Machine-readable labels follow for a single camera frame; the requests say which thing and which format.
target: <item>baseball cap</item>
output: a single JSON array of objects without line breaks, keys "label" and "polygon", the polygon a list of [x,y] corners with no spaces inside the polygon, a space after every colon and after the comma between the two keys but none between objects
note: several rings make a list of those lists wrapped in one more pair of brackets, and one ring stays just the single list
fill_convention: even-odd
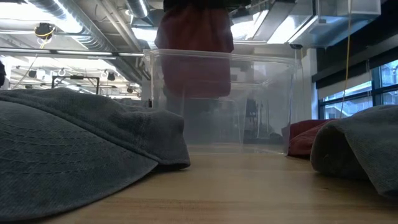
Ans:
[{"label": "baseball cap", "polygon": [[190,165],[183,118],[98,95],[0,91],[0,221],[81,207]]}]

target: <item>wooden table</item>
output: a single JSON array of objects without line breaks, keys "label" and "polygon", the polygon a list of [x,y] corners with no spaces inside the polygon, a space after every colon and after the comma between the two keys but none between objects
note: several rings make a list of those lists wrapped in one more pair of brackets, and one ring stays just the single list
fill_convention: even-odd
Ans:
[{"label": "wooden table", "polygon": [[398,203],[369,182],[316,174],[266,154],[192,154],[184,171],[151,175],[39,223],[398,223]]}]

